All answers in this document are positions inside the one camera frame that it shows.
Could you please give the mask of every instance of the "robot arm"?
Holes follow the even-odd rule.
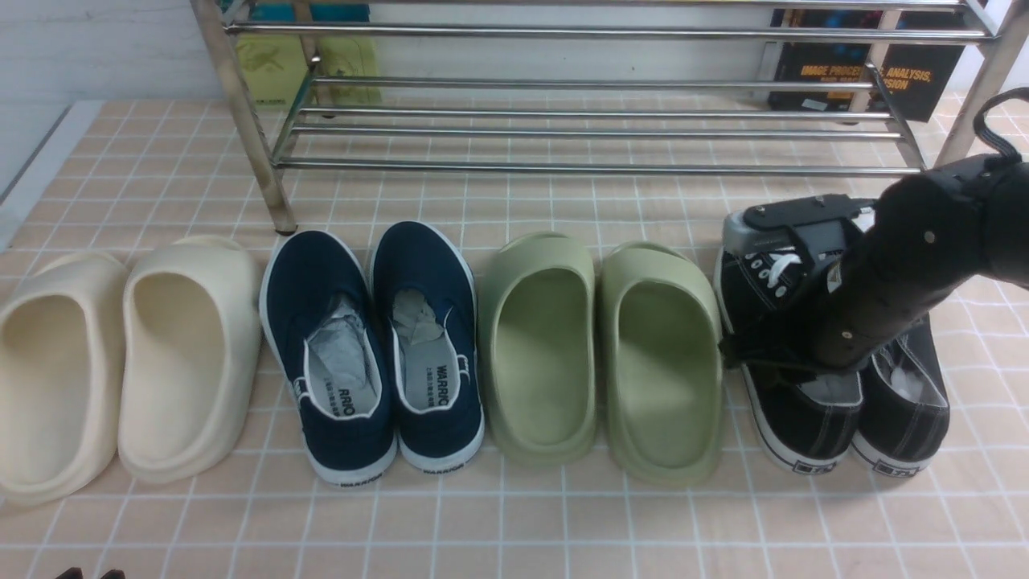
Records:
[[[973,275],[1029,286],[1029,164],[985,123],[990,108],[1013,97],[1029,97],[1029,88],[991,99],[975,118],[977,134],[999,154],[897,181],[875,203],[876,224],[864,234],[855,236],[849,218],[841,218],[860,206],[853,202],[835,212],[823,202],[822,220],[804,216],[811,200],[766,206],[757,215],[749,209],[743,222],[749,216],[760,227],[757,221],[771,215],[771,228],[789,234],[810,273],[785,309],[726,337],[729,364],[852,372]],[[776,215],[784,213],[802,218],[776,227],[782,222]],[[728,241],[741,238],[734,234],[740,222],[740,214],[726,219],[726,247],[749,252],[748,243]],[[755,230],[753,239],[770,236]],[[826,259],[833,249],[843,249],[842,256]]]

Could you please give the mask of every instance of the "cream slide sandal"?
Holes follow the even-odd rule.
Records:
[[[140,480],[192,476],[235,446],[260,349],[259,285],[242,246],[207,234],[154,250],[129,276],[118,454]]]
[[[66,255],[0,309],[0,495],[38,505],[110,463],[125,366],[125,265]]]
[[[615,462],[657,484],[706,479],[721,451],[721,325],[710,282],[675,251],[638,241],[608,255],[600,287]]]

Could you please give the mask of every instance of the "shoe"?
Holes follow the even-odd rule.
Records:
[[[82,251],[0,307],[0,495],[39,505],[85,486],[117,447],[128,272]]]
[[[604,260],[599,320],[615,462],[654,484],[708,478],[721,453],[721,324],[707,277],[667,247],[627,243]]]
[[[864,408],[854,454],[887,476],[925,470],[951,421],[929,318],[874,354],[861,377]]]
[[[460,469],[483,443],[475,379],[475,289],[438,230],[394,224],[371,257],[371,287],[397,395],[400,454],[429,474]]]
[[[728,333],[783,307],[803,279],[801,257],[789,250],[740,256],[725,250],[715,264],[714,288]],[[744,365],[750,406],[769,457],[799,474],[831,471],[857,430],[863,402],[858,373],[803,382],[789,371]]]
[[[381,477],[396,457],[392,393],[357,257],[334,234],[293,234],[264,272],[259,309],[315,473],[336,486]]]
[[[136,478],[187,478],[236,446],[260,352],[259,278],[246,249],[213,234],[155,249],[129,275],[118,457]]]
[[[593,257],[557,232],[508,243],[480,284],[490,433],[529,466],[570,463],[597,437]]]

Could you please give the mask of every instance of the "slide sandal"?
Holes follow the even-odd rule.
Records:
[[[600,325],[615,461],[657,484],[704,480],[718,464],[721,327],[700,267],[646,242],[604,261]]]
[[[128,270],[72,253],[26,279],[0,310],[0,495],[38,505],[78,491],[117,441]]]
[[[140,480],[192,476],[235,446],[260,349],[259,284],[253,257],[216,236],[156,249],[129,276],[118,454]]]
[[[480,283],[483,393],[497,447],[527,465],[581,458],[597,432],[593,258],[557,232],[502,248]]]

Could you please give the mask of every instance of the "navy canvas shoe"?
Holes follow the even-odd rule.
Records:
[[[391,226],[371,261],[400,453],[423,472],[455,471],[475,455],[485,432],[471,269],[441,232],[414,221]]]
[[[339,486],[382,476],[396,457],[393,395],[353,252],[320,230],[289,238],[264,272],[259,309],[315,472]]]

